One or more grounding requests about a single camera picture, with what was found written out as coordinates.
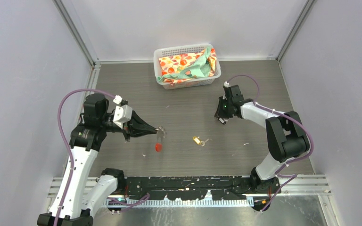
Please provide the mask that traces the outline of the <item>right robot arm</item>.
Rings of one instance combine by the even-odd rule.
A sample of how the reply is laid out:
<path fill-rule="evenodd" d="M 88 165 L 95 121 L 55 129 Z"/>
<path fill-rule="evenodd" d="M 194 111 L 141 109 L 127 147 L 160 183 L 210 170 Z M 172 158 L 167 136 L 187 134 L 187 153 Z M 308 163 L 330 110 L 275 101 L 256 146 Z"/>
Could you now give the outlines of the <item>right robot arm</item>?
<path fill-rule="evenodd" d="M 233 117 L 249 120 L 265 128 L 269 153 L 251 171 L 250 187 L 256 193 L 263 193 L 273 184 L 276 175 L 289 160 L 298 158 L 309 151 L 310 143 L 301 128 L 298 113 L 278 112 L 252 99 L 245 99 L 238 85 L 225 82 L 224 95 L 219 97 L 215 118 L 226 124 Z"/>

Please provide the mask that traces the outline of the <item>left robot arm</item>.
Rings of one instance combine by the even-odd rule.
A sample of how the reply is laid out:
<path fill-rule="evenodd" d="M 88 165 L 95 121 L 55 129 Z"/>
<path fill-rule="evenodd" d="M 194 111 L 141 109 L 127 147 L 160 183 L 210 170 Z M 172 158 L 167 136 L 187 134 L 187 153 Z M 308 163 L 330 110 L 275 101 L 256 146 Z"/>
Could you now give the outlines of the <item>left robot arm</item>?
<path fill-rule="evenodd" d="M 67 140 L 61 123 L 65 101 L 76 91 L 67 94 L 58 109 L 58 126 L 66 145 L 68 161 L 58 194 L 47 213 L 40 214 L 39 226 L 91 226 L 95 215 L 113 193 L 125 191 L 122 170 L 106 168 L 96 185 L 85 194 L 85 186 L 94 161 L 108 132 L 121 133 L 126 141 L 132 137 L 157 134 L 158 129 L 142 120 L 121 96 L 111 96 L 115 109 L 108 111 L 110 94 L 90 90 L 85 98 L 81 121 Z"/>

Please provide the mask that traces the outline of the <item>metal key holder red handle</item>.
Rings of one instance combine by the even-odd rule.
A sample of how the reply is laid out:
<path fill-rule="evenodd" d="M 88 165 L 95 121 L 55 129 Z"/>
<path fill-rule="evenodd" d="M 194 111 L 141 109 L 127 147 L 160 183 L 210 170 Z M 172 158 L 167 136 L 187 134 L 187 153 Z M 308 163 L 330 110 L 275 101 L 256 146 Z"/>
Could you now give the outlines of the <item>metal key holder red handle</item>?
<path fill-rule="evenodd" d="M 156 133 L 156 144 L 155 144 L 155 151 L 161 152 L 163 149 L 163 141 L 166 136 L 166 130 L 163 126 L 159 126 Z"/>

